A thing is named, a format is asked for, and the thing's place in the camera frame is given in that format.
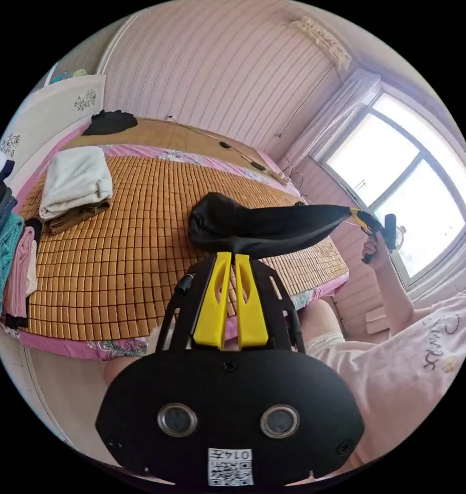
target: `white shorts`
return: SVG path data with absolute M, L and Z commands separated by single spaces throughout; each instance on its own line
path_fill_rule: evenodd
M 308 340 L 305 343 L 305 353 L 307 355 L 314 355 L 315 353 L 323 350 L 324 348 L 328 348 L 336 343 L 341 343 L 346 341 L 344 336 L 340 332 L 329 332 L 324 333 L 318 336 L 317 338 L 313 338 Z

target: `white curtain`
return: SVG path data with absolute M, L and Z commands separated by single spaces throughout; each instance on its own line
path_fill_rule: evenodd
M 447 300 L 466 289 L 466 242 L 461 249 L 425 283 L 410 290 L 417 308 Z
M 328 132 L 347 117 L 369 92 L 375 90 L 380 78 L 377 74 L 356 68 L 281 158 L 279 168 L 295 168 L 303 158 L 312 153 Z

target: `leg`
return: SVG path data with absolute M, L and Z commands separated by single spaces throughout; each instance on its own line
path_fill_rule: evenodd
M 307 342 L 326 333 L 341 334 L 336 314 L 324 300 L 314 300 L 298 312 L 303 341 Z
M 109 386 L 113 379 L 115 379 L 125 367 L 128 367 L 130 364 L 141 358 L 142 357 L 115 357 L 114 359 L 108 360 L 103 371 L 103 378 L 106 385 Z

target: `folded brown towel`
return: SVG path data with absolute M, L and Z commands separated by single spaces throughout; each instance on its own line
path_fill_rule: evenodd
M 109 199 L 104 199 L 95 204 L 85 204 L 84 206 L 74 207 L 62 214 L 62 216 L 47 221 L 48 231 L 51 234 L 63 232 L 81 221 L 105 212 L 109 208 Z

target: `bamboo mat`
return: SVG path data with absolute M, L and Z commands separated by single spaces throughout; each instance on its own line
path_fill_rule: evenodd
M 28 331 L 72 340 L 147 336 L 161 324 L 172 290 L 207 254 L 188 244 L 194 204 L 211 191 L 244 206 L 289 206 L 297 197 L 267 185 L 190 163 L 119 156 L 107 159 L 111 208 L 69 230 L 42 233 L 38 289 L 30 297 Z M 21 216 L 36 216 L 44 176 Z M 348 271 L 330 238 L 303 251 L 269 258 L 290 295 Z M 228 315 L 235 314 L 235 278 Z
M 241 166 L 242 168 L 255 170 L 233 148 L 225 149 L 221 147 L 219 141 L 223 140 L 230 143 L 251 160 L 270 169 L 269 165 L 255 149 L 229 137 L 195 127 L 183 127 L 172 121 L 154 120 L 152 118 L 138 118 L 137 121 L 138 125 L 135 127 L 116 134 L 82 135 L 76 137 L 70 141 L 65 149 L 79 146 L 102 146 L 105 144 L 139 144 L 141 146 L 154 146 L 186 153 L 201 154 Z

